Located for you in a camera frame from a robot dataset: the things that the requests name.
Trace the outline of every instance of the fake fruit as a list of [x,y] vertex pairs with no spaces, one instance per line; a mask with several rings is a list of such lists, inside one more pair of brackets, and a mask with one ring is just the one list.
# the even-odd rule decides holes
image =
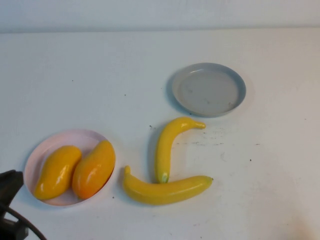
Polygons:
[[116,162],[112,144],[103,140],[75,168],[72,189],[81,199],[96,194],[110,178]]
[[80,149],[72,145],[55,150],[43,165],[33,195],[47,200],[63,194],[71,185],[72,174],[81,155]]
[[131,175],[129,166],[124,168],[123,189],[132,199],[151,205],[164,205],[192,198],[210,187],[213,178],[193,176],[169,183],[146,183]]
[[176,136],[189,129],[204,129],[205,127],[206,125],[203,122],[194,121],[186,116],[178,117],[165,126],[158,139],[155,151],[154,168],[158,183],[164,184],[169,180],[171,147]]

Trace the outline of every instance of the black cable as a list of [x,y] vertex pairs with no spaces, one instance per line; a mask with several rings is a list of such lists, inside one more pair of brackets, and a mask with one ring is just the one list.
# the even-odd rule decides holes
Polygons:
[[47,240],[46,237],[39,231],[38,228],[36,228],[31,222],[28,221],[25,217],[23,217],[21,214],[13,210],[12,208],[2,204],[0,202],[0,208],[5,210],[7,213],[11,214],[15,218],[17,218],[19,221],[21,221],[26,227],[28,227],[34,234],[40,239],[40,240]]

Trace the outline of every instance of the mango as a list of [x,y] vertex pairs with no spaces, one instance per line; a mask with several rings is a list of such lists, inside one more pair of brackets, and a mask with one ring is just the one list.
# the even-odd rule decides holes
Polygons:
[[76,166],[72,178],[72,189],[81,199],[96,194],[110,178],[116,163],[112,144],[103,140]]
[[73,145],[62,146],[50,154],[33,195],[39,200],[47,200],[63,194],[71,186],[73,172],[81,156],[81,150]]

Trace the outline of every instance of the plate rim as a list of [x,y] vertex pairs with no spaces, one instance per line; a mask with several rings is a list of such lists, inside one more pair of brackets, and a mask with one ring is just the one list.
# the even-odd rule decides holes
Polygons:
[[37,198],[32,194],[32,192],[30,191],[29,187],[28,187],[27,184],[26,184],[26,182],[27,182],[27,181],[26,181],[26,177],[27,177],[27,176],[26,176],[26,169],[27,169],[27,167],[28,167],[28,162],[29,162],[30,158],[31,158],[34,154],[36,154],[37,151],[39,151],[43,146],[45,146],[46,144],[48,144],[48,142],[50,142],[50,140],[52,140],[53,138],[57,138],[57,137],[59,137],[60,135],[63,135],[63,134],[72,133],[72,132],[78,132],[78,131],[87,132],[87,133],[92,133],[92,134],[95,134],[95,135],[101,137],[103,140],[109,141],[104,135],[102,135],[101,133],[96,132],[96,131],[94,131],[94,130],[85,129],[85,128],[72,128],[72,129],[62,130],[62,131],[59,131],[59,132],[57,132],[57,133],[54,133],[54,134],[48,136],[48,137],[47,137],[46,139],[44,139],[42,142],[40,142],[40,143],[33,149],[33,151],[30,153],[30,155],[28,156],[28,158],[27,158],[27,160],[26,160],[26,162],[25,162],[25,165],[24,165],[24,169],[23,169],[23,185],[25,185],[25,188],[26,188],[28,194],[29,194],[33,199],[35,199],[37,203],[40,203],[40,204],[45,205],[45,206],[50,206],[50,207],[52,207],[52,208],[67,208],[67,207],[78,206],[78,205],[83,204],[83,203],[89,201],[90,199],[96,197],[96,196],[102,191],[102,189],[105,187],[105,185],[107,184],[107,182],[110,181],[111,177],[113,176],[113,174],[114,174],[114,172],[115,172],[115,169],[116,169],[117,161],[115,161],[116,163],[115,163],[115,165],[114,165],[114,168],[113,168],[113,170],[112,170],[112,173],[111,173],[109,179],[107,180],[107,182],[103,185],[103,187],[102,187],[98,192],[96,192],[93,196],[91,196],[91,197],[89,197],[89,198],[87,198],[87,199],[83,199],[82,201],[79,201],[79,202],[76,202],[76,203],[72,203],[72,204],[68,204],[68,205],[54,205],[54,204],[49,204],[49,203],[47,203],[47,202],[45,202],[45,201],[42,201],[42,200],[40,200],[40,199],[37,199]]
[[[234,80],[236,83],[239,82],[239,80],[240,80],[240,83],[242,85],[242,95],[243,95],[243,97],[242,97],[242,99],[240,99],[240,102],[238,102],[232,109],[230,109],[228,111],[224,111],[224,112],[214,113],[214,114],[205,114],[205,113],[202,113],[202,112],[199,112],[199,111],[195,111],[195,110],[192,110],[192,109],[188,108],[184,104],[184,101],[181,101],[181,99],[178,97],[177,88],[179,86],[177,86],[177,84],[178,84],[177,82],[180,82],[180,84],[181,84],[181,82],[183,81],[182,78],[186,77],[185,71],[187,71],[188,69],[193,69],[193,70],[188,71],[188,73],[190,74],[192,72],[203,70],[204,69],[203,66],[205,66],[207,69],[210,66],[211,67],[213,66],[215,68],[225,69],[226,71],[228,71],[228,72],[230,72],[230,73],[232,73],[233,75],[236,76],[236,80]],[[187,110],[189,113],[192,113],[192,114],[200,116],[200,117],[214,118],[214,117],[224,116],[224,115],[232,112],[233,110],[237,109],[244,102],[244,100],[246,98],[247,86],[246,86],[246,82],[244,81],[244,79],[236,71],[234,71],[230,67],[222,65],[222,64],[219,64],[219,63],[214,63],[214,62],[199,62],[199,63],[194,63],[194,64],[191,64],[191,65],[185,66],[185,67],[179,69],[174,74],[173,79],[172,79],[172,84],[171,84],[171,92],[172,92],[175,100],[179,103],[179,105],[181,107],[183,107],[185,110]]]

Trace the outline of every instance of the white background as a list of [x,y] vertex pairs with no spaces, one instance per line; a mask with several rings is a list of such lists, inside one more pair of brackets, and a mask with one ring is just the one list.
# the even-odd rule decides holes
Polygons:
[[[66,129],[97,131],[116,152],[88,202],[48,207],[24,186],[10,206],[48,240],[319,240],[319,42],[320,28],[1,34],[0,172],[23,170]],[[247,89],[233,112],[196,118],[207,127],[172,145],[170,181],[206,175],[212,186],[139,204],[122,190],[123,167],[152,182],[161,130],[189,116],[168,79],[201,62],[232,68]]]
[[0,33],[320,25],[318,0],[0,0]]

